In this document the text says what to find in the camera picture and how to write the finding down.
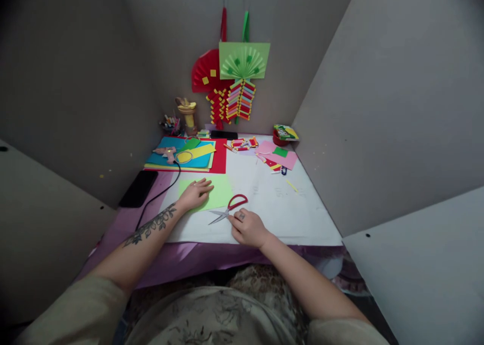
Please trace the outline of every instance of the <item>beige shirt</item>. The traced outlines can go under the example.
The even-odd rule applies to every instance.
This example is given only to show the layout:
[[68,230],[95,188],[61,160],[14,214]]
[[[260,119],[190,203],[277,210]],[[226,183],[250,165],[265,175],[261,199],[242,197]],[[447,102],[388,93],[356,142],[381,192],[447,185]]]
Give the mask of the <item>beige shirt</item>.
[[[17,339],[18,343],[111,344],[128,299],[111,281],[87,277],[68,288]],[[169,295],[133,329],[132,344],[294,344],[267,306],[226,287]],[[359,320],[312,321],[308,344],[388,345]]]

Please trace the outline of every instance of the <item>blue paper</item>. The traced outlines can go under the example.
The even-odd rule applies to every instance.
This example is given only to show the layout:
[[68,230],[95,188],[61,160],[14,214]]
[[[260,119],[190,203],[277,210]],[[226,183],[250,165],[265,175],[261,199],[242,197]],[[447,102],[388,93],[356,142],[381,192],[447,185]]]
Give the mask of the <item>blue paper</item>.
[[[215,142],[202,141],[202,142],[200,142],[198,147],[205,146],[205,145],[208,145],[208,144],[215,145]],[[163,137],[157,148],[159,148],[159,147],[175,147],[176,153],[174,155],[176,155],[178,153],[178,150],[182,149],[183,146],[185,146],[185,139],[184,138]],[[195,158],[188,163],[181,163],[180,167],[196,167],[196,168],[207,167],[209,161],[210,161],[210,154],[206,154],[206,155],[200,156],[198,158]],[[158,164],[158,165],[162,165],[162,166],[177,167],[176,163],[168,164],[168,157],[163,157],[163,155],[159,155],[157,153],[152,153],[150,158],[148,158],[148,160],[146,161],[146,163]]]

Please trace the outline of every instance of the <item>scissor blade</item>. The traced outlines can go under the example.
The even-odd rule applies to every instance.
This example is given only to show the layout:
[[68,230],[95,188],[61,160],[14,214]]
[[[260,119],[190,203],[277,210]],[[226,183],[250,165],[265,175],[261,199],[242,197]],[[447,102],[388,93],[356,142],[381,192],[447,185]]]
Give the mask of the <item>scissor blade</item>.
[[225,215],[225,211],[215,211],[215,210],[210,210],[211,213],[217,214],[217,215]]
[[209,225],[211,224],[214,224],[216,222],[219,222],[221,221],[222,219],[225,219],[227,217],[227,215],[225,215],[225,213],[222,215],[222,216],[219,216],[218,218],[216,218],[213,222],[211,222]]

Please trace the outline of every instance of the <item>forearm tattoo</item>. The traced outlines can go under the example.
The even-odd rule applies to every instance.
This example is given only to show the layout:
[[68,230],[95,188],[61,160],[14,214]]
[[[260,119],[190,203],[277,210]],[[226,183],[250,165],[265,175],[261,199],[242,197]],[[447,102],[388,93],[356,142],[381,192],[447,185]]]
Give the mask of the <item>forearm tattoo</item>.
[[165,229],[165,222],[168,219],[173,218],[173,213],[176,211],[176,208],[173,207],[174,205],[175,203],[171,204],[161,213],[155,216],[152,220],[150,220],[142,227],[140,227],[137,231],[135,231],[133,235],[126,239],[123,248],[128,246],[129,244],[138,244],[141,240],[143,240],[143,236],[145,237],[145,239],[148,239],[148,237],[151,235],[151,231],[155,231],[157,228],[158,230]]

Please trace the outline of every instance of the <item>white paper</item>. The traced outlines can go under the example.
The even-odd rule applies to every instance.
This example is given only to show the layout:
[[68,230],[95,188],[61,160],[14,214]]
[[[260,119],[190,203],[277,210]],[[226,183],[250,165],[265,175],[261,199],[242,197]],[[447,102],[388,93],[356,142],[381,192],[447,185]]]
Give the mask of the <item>white paper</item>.
[[[239,135],[251,138],[251,135]],[[272,136],[256,136],[259,142]],[[244,194],[249,202],[242,207],[257,213],[266,228],[284,243],[310,246],[342,245],[333,220],[319,198],[303,165],[297,160],[287,175],[272,175],[268,165],[257,157],[227,152],[227,172],[235,194]],[[179,180],[200,180],[212,175],[206,172],[182,172]],[[298,192],[287,183],[289,180]],[[168,190],[160,212],[178,199],[178,183]],[[185,215],[173,229],[169,242],[237,243],[231,234],[231,224],[223,219],[208,225],[217,215],[209,210]]]

